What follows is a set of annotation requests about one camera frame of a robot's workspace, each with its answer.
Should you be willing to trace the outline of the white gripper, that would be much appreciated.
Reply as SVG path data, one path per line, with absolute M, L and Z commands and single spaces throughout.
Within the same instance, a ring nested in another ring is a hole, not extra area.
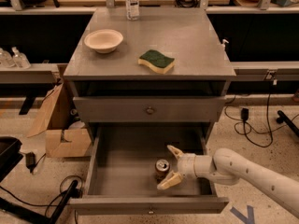
M 194 171 L 194 162 L 195 162 L 196 155 L 190 153 L 184 154 L 180 149 L 172 145 L 168 145 L 167 148 L 178 160 L 177 162 L 178 172 L 171 171 L 165 177 L 165 179 L 163 179 L 157 185 L 157 189 L 159 190 L 165 190 L 174 187 L 175 185 L 178 185 L 183 180 L 183 178 L 187 178 L 187 179 L 196 178 L 196 174 Z

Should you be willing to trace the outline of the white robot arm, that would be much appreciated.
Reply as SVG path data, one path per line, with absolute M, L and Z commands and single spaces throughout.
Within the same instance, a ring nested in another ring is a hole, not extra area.
M 213 156 L 183 153 L 171 145 L 168 150 L 177 160 L 176 171 L 157 185 L 164 190 L 178 185 L 183 179 L 203 177 L 217 184 L 231 186 L 243 179 L 278 203 L 295 217 L 299 217 L 299 183 L 285 175 L 247 160 L 228 148 L 220 148 Z

